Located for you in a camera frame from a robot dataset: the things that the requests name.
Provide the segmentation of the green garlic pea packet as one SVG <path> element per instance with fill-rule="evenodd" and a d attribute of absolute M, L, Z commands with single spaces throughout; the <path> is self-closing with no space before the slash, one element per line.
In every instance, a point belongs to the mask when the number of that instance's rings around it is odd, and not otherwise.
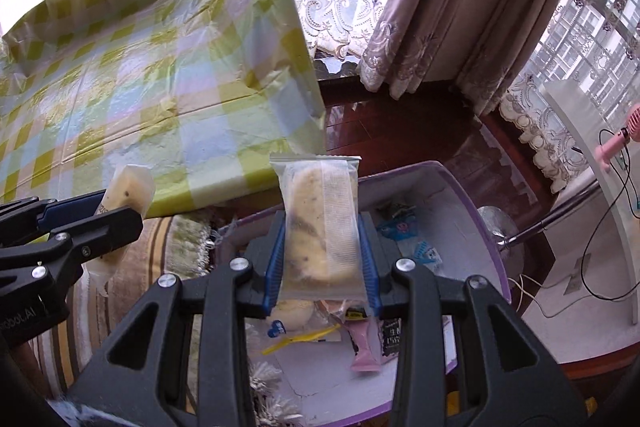
<path fill-rule="evenodd" d="M 378 215 L 378 220 L 381 222 L 404 220 L 416 213 L 416 207 L 409 205 L 406 202 L 395 202 L 390 200 L 385 204 L 375 208 L 375 212 Z"/>

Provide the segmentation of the purple white cardboard box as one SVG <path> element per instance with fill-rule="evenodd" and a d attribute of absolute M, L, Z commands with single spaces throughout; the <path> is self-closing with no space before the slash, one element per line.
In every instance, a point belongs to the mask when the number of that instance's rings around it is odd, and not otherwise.
<path fill-rule="evenodd" d="M 359 181 L 358 204 L 374 222 L 388 202 L 416 208 L 418 231 L 442 258 L 442 276 L 464 281 L 485 277 L 509 294 L 506 269 L 472 199 L 437 161 L 366 176 Z M 390 410 L 396 365 L 389 361 L 369 375 L 350 366 L 350 341 L 301 343 L 266 358 L 281 369 L 278 394 L 298 406 L 306 426 L 348 426 Z"/>

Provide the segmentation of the blue pink cartoon snack packet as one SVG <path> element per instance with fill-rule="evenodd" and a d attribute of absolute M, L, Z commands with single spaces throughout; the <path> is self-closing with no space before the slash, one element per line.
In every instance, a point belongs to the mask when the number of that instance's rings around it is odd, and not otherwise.
<path fill-rule="evenodd" d="M 442 275 L 442 257 L 426 239 L 403 239 L 398 243 L 398 248 L 404 257 L 413 259 L 419 265 L 425 265 L 436 275 Z"/>

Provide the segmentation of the clear cream cake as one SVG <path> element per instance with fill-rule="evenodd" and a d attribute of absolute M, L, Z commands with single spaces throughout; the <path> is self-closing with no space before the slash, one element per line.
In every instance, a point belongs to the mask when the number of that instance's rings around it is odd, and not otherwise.
<path fill-rule="evenodd" d="M 270 156 L 285 213 L 282 298 L 364 298 L 359 163 L 358 156 Z"/>

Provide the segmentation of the white curved stand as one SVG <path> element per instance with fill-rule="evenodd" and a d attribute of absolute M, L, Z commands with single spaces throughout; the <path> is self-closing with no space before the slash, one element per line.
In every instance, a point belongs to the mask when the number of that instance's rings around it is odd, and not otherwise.
<path fill-rule="evenodd" d="M 573 81 L 550 81 L 544 83 L 539 90 L 584 154 L 606 205 L 612 206 L 608 210 L 608 217 L 613 219 L 620 236 L 627 272 L 622 276 L 622 281 L 632 287 L 639 282 L 639 220 L 629 208 L 626 191 L 623 189 L 624 181 L 617 178 L 613 169 L 605 171 L 596 155 L 600 142 L 611 138 L 608 133 L 600 131 L 618 131 L 620 126 L 610 124 L 591 98 Z"/>

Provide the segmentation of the tasselled green cushion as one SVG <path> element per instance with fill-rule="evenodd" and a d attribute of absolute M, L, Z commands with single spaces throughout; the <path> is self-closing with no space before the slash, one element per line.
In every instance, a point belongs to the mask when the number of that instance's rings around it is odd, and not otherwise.
<path fill-rule="evenodd" d="M 216 268 L 218 249 L 234 230 L 235 217 L 217 211 L 198 210 L 170 219 L 165 243 L 164 271 L 181 280 L 204 277 Z"/>

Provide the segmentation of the pink snack bar wrapper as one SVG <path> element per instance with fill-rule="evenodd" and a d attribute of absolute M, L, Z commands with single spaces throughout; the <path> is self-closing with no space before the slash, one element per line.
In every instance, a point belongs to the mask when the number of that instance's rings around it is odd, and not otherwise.
<path fill-rule="evenodd" d="M 350 368 L 357 373 L 376 373 L 381 369 L 381 363 L 371 348 L 370 326 L 369 320 L 346 321 L 344 324 L 354 348 L 354 359 Z"/>

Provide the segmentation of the blue candy packet rear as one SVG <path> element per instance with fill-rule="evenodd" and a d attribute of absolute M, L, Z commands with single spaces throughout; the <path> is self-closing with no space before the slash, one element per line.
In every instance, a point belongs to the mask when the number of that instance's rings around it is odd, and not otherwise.
<path fill-rule="evenodd" d="M 412 212 L 384 221 L 376 229 L 386 239 L 395 242 L 408 241 L 408 239 L 418 236 L 416 216 Z"/>

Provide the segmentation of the white bread snack packet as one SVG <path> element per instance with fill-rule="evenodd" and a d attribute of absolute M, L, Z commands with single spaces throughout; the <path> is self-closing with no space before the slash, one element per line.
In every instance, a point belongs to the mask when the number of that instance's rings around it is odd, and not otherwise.
<path fill-rule="evenodd" d="M 140 165 L 119 166 L 102 197 L 96 214 L 129 207 L 144 218 L 154 194 L 155 182 L 150 168 Z M 114 277 L 127 249 L 127 246 L 118 248 L 85 264 L 92 285 L 104 298 L 108 296 L 107 283 Z"/>

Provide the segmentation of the green checkered plastic tablecloth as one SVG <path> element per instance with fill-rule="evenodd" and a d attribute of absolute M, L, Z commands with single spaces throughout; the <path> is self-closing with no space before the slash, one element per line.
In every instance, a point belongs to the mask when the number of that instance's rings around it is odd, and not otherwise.
<path fill-rule="evenodd" d="M 64 199 L 149 168 L 153 217 L 267 190 L 321 154 L 294 0 L 43 0 L 1 38 L 1 197 Z"/>

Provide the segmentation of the orange striped cake packet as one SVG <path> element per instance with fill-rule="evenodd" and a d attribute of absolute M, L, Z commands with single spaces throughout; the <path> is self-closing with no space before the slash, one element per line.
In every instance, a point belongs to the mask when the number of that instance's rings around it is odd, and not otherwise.
<path fill-rule="evenodd" d="M 347 310 L 353 306 L 358 306 L 358 301 L 354 300 L 320 300 L 319 307 L 331 315 L 335 320 L 344 323 Z"/>

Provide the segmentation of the black pink chocolate packet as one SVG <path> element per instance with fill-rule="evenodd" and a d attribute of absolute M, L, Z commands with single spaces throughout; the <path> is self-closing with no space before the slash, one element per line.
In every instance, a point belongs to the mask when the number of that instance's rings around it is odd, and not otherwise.
<path fill-rule="evenodd" d="M 387 363 L 397 358 L 401 342 L 401 321 L 399 319 L 379 321 L 378 338 L 380 338 L 382 362 Z"/>

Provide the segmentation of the round cream cake packet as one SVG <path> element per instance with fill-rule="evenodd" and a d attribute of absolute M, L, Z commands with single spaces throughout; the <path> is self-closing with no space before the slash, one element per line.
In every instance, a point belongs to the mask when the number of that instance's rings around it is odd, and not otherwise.
<path fill-rule="evenodd" d="M 310 320 L 313 313 L 312 301 L 288 299 L 278 302 L 271 311 L 271 317 L 288 327 L 302 327 Z"/>

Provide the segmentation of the yellow lemon candy packet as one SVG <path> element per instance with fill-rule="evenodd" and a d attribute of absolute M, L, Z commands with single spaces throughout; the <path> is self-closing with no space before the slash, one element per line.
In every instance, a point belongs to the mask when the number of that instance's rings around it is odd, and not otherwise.
<path fill-rule="evenodd" d="M 341 328 L 340 324 L 335 324 L 335 325 L 326 327 L 325 329 L 319 329 L 318 331 L 315 331 L 315 332 L 299 334 L 292 337 L 284 338 L 278 341 L 277 343 L 275 343 L 274 345 L 268 348 L 262 349 L 260 353 L 262 355 L 272 355 L 273 352 L 283 349 L 286 346 L 292 345 L 292 343 L 314 343 L 315 341 L 325 340 L 326 337 L 333 334 L 334 332 L 337 332 L 340 328 Z"/>

